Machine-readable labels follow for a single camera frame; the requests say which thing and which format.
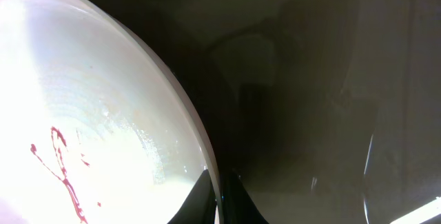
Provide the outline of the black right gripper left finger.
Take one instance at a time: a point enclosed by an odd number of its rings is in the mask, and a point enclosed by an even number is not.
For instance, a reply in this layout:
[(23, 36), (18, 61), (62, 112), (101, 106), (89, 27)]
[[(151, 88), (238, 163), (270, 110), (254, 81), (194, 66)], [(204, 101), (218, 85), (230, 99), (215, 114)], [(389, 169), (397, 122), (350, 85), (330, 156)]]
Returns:
[(208, 170), (204, 170), (180, 209), (168, 224), (214, 224), (216, 195)]

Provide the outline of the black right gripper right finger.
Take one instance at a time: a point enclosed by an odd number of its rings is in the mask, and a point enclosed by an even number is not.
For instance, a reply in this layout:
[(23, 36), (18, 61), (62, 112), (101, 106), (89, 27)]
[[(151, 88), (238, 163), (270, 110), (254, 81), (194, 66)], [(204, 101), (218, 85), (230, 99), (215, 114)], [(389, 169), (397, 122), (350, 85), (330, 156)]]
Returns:
[(238, 175), (231, 171), (222, 184), (222, 203), (227, 224), (269, 224), (258, 211)]

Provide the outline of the pink plate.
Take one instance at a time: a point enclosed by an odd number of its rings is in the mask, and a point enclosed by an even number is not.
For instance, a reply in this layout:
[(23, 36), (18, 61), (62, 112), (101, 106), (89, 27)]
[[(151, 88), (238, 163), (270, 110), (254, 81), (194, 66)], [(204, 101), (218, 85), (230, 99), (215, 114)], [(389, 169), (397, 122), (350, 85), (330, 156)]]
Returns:
[(208, 135), (177, 78), (88, 0), (1, 0), (1, 222), (168, 223)]

